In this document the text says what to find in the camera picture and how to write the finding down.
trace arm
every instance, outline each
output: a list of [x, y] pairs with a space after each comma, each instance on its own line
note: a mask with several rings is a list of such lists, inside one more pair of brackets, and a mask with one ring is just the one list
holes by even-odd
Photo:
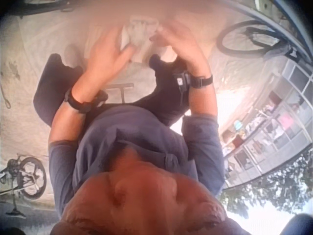
[[[171, 21], [158, 29], [152, 41], [171, 45], [194, 76], [211, 74], [210, 66], [191, 31]], [[183, 118], [182, 133], [189, 149], [189, 159], [196, 163], [199, 181], [214, 195], [224, 184], [224, 159], [217, 124], [217, 101], [213, 84], [201, 89], [189, 89], [192, 115]]]
[[[92, 102], [97, 93], [128, 63], [135, 52], [129, 45], [122, 52], [116, 47], [120, 29], [112, 28], [93, 46], [87, 71], [72, 88], [73, 97], [80, 103]], [[68, 103], [58, 109], [49, 136], [49, 171], [55, 206], [62, 215], [65, 205], [73, 197], [72, 178], [76, 164], [77, 140], [85, 122]]]
[[[100, 89], [120, 73], [134, 54], [135, 48], [132, 45], [119, 51], [116, 46], [119, 35], [120, 28], [114, 27], [93, 46], [87, 71], [72, 88], [73, 97], [80, 103], [92, 102]], [[63, 103], [53, 119], [49, 143], [77, 141], [84, 122], [84, 114], [80, 114], [68, 103]]]

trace watch strap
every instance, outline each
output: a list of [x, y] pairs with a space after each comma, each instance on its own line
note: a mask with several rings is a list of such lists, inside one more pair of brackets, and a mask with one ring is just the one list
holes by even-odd
[[204, 76], [201, 77], [194, 77], [193, 75], [190, 75], [190, 86], [193, 88], [199, 89], [202, 87], [209, 86], [213, 83], [213, 76], [210, 78], [205, 78]]
[[92, 108], [92, 103], [84, 102], [80, 103], [78, 102], [72, 95], [72, 88], [70, 88], [65, 93], [64, 102], [67, 102], [73, 109], [76, 109], [81, 114], [86, 114], [90, 112]]

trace foliage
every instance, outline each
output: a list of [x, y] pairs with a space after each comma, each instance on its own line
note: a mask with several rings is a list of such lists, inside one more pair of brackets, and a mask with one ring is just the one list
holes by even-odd
[[225, 189], [220, 201], [228, 212], [248, 218], [248, 205], [269, 201], [278, 211], [295, 214], [313, 196], [313, 148], [310, 146], [276, 171], [248, 184]]

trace hand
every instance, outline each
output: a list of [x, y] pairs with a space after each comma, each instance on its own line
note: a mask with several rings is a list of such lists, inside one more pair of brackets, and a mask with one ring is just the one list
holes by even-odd
[[163, 23], [150, 41], [158, 46], [172, 46], [174, 52], [187, 63], [189, 72], [194, 76], [211, 76], [207, 58], [190, 29], [183, 24], [174, 20]]
[[97, 86], [103, 86], [115, 78], [130, 61], [136, 48], [128, 45], [120, 51], [118, 38], [122, 27], [113, 27], [103, 34], [92, 47], [88, 66], [87, 77]]
[[127, 65], [136, 48], [128, 45], [119, 49], [118, 37], [121, 27], [113, 27], [103, 34], [92, 47], [86, 72], [72, 88], [78, 102], [92, 102], [105, 84], [114, 79]]

